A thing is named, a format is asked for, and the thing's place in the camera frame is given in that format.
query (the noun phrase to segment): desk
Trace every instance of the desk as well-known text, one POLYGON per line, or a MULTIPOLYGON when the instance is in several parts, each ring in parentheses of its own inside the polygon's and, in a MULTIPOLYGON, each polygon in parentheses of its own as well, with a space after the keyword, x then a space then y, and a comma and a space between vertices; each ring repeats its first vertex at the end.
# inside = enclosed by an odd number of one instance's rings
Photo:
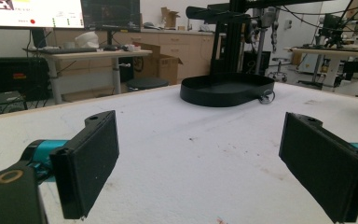
POLYGON ((308 53, 308 54, 320 54, 325 55, 330 59, 330 64, 326 74, 326 79, 324 80, 324 85, 322 91, 334 91, 334 81, 336 80, 336 75, 339 68, 339 62, 341 60, 348 60, 349 57, 358 58, 358 51, 347 51, 340 49, 298 49, 291 48, 288 49, 294 53, 308 53))
POLYGON ((192 105, 180 86, 0 115, 0 170, 36 139, 69 139, 84 118, 116 110, 120 156, 84 222, 63 220, 54 183, 49 222, 331 224, 278 156, 286 111, 358 142, 358 98, 276 83, 270 105, 192 105))
POLYGON ((120 69, 118 58, 146 56, 151 50, 140 51, 101 51, 87 53, 71 53, 71 54, 42 54, 48 62, 48 74, 51 81, 51 88, 55 103, 62 103, 62 94, 76 91, 89 90, 90 88, 98 88, 106 86, 106 83, 113 83, 115 93, 120 94, 120 69), (79 76, 60 77, 57 74, 57 61, 81 61, 81 60, 99 60, 111 58, 114 60, 112 73, 87 74, 79 76))

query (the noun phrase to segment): desk leg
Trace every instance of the desk leg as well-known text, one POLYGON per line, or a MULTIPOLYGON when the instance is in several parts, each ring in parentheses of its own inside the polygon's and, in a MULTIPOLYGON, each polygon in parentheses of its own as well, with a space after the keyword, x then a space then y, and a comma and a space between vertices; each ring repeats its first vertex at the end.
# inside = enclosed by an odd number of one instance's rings
POLYGON ((322 87, 322 91, 334 91, 334 82, 336 81, 336 75, 340 62, 340 58, 330 59, 330 64, 328 65, 328 71, 326 74, 326 79, 324 80, 324 86, 322 87))
POLYGON ((48 76, 50 77, 51 89, 53 91, 54 102, 56 105, 62 103, 61 92, 60 92, 60 85, 58 82, 57 76, 57 68, 55 66, 55 62, 53 60, 48 61, 48 76))
POLYGON ((115 94, 121 94, 120 86, 120 65, 118 64, 118 58, 114 59, 113 65, 113 85, 115 86, 115 94))

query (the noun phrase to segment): black tray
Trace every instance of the black tray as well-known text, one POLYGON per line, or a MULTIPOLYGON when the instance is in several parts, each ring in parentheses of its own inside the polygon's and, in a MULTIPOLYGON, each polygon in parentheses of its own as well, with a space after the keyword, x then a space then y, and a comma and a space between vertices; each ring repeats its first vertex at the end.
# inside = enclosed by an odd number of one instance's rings
POLYGON ((241 73, 189 77, 182 81, 180 96, 194 105, 234 106, 272 93, 274 83, 269 77, 241 73))

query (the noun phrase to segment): wooden cabinet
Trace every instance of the wooden cabinet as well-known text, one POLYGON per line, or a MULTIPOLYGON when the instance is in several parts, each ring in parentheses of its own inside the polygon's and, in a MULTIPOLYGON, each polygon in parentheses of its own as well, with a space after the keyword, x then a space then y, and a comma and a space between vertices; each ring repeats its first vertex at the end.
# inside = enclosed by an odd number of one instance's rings
MULTIPOLYGON (((54 31, 49 43, 61 46, 75 41, 81 31, 54 31)), ((100 43, 106 43, 106 32, 96 32, 100 43)), ((183 65, 178 68, 178 83, 186 77, 209 75, 213 50, 213 34, 183 31, 142 31, 141 33, 115 33, 113 43, 119 45, 141 42, 161 46, 161 54, 178 57, 183 65)))

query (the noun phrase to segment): black round stool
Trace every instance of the black round stool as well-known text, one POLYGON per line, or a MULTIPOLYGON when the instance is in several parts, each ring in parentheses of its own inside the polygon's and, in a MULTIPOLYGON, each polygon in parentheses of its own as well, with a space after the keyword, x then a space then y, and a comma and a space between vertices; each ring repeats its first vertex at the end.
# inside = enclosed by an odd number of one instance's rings
POLYGON ((272 78, 277 78, 279 76, 282 76, 282 82, 286 82, 287 81, 287 77, 286 77, 286 73, 284 72, 281 72, 281 65, 282 63, 284 62, 289 62, 290 60, 287 59, 287 58, 272 58, 272 61, 275 61, 275 62, 279 62, 278 63, 278 71, 276 72, 269 72, 268 73, 268 77, 269 76, 272 76, 272 78))
POLYGON ((167 80, 158 77, 138 77, 127 82, 128 91, 144 91, 168 86, 167 80))

